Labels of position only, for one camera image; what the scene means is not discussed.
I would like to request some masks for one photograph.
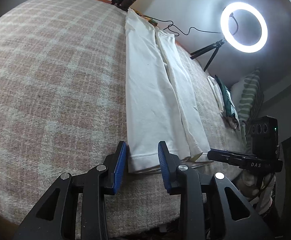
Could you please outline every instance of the green striped fabric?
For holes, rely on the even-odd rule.
[[[241,135],[247,152],[251,151],[251,136],[246,135],[249,131],[251,120],[257,117],[261,104],[263,102],[263,91],[260,85],[260,70],[244,78],[244,90],[237,109],[239,122],[241,126]]]

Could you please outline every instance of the plaid blanket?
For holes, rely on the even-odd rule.
[[[87,172],[126,140],[125,17],[97,0],[29,0],[0,18],[0,216],[12,224],[61,173]],[[207,101],[198,110],[210,145],[239,151],[199,64],[178,49],[197,102]],[[106,211],[110,236],[122,236],[176,219],[179,196],[161,174],[125,174]]]

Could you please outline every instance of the triangular cutout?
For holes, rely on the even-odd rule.
[[[238,196],[232,191],[232,189],[229,187],[226,187],[224,191],[228,199],[232,219],[234,221],[237,221],[242,218],[249,217],[250,216],[249,210],[241,202]]]
[[[60,189],[56,188],[49,198],[43,203],[36,214],[37,218],[52,221],[55,213],[56,203],[58,202]]]

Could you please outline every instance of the folded clothes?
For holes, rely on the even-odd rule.
[[[184,161],[210,150],[174,35],[129,9],[126,18],[129,172],[159,169],[158,143]]]
[[[238,113],[231,100],[230,91],[223,82],[215,75],[215,79],[211,76],[207,77],[209,85],[218,103],[220,113],[226,118],[233,129],[240,130]]]

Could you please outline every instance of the glowing white ring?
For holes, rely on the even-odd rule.
[[[233,35],[230,33],[229,30],[229,16],[232,12],[236,10],[246,10],[249,11],[250,13],[254,14],[254,16],[258,19],[260,25],[261,25],[261,38],[260,40],[251,46],[246,46],[242,45],[241,43],[237,42]],[[229,4],[222,12],[221,15],[221,29],[223,32],[223,35],[225,39],[230,43],[233,47],[236,49],[242,51],[242,52],[247,52],[247,53],[252,53],[260,50],[266,43],[266,40],[268,38],[268,28],[266,26],[265,20],[262,17],[261,13],[257,9],[255,9],[253,6],[243,3],[243,2],[234,2]]]

